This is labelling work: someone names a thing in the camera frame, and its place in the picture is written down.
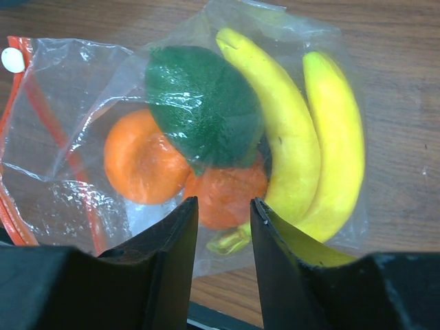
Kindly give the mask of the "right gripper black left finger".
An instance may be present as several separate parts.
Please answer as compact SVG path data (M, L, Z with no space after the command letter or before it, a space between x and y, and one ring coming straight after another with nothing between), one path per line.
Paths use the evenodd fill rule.
M198 229L187 198L128 241L1 248L2 329L185 329Z

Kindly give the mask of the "orange fake fruit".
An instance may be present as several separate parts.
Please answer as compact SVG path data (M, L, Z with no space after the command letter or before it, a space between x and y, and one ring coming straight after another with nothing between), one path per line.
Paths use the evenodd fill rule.
M162 204L183 187L190 167L147 108L120 118L104 144L104 170L116 192L137 204Z

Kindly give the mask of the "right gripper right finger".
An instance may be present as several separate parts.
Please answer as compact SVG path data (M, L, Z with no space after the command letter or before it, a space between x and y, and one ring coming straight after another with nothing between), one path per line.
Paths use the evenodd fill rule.
M261 199L250 204L266 329L438 329L439 254L355 258L311 238Z

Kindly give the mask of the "small orange fake pumpkin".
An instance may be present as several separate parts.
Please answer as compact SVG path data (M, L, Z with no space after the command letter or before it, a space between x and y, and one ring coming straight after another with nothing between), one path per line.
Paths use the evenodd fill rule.
M198 198L199 224L210 230L240 226L250 217L250 200L267 190L264 158L256 154L248 168L208 168L197 176L191 172L184 186L184 198Z

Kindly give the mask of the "clear zip top bag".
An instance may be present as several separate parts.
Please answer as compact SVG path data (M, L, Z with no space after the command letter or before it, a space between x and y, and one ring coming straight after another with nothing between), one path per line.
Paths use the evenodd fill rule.
M193 276L247 267L250 202L302 234L366 236L360 83L342 33L255 1L210 1L133 51L9 36L1 222L16 245L99 255L198 199Z

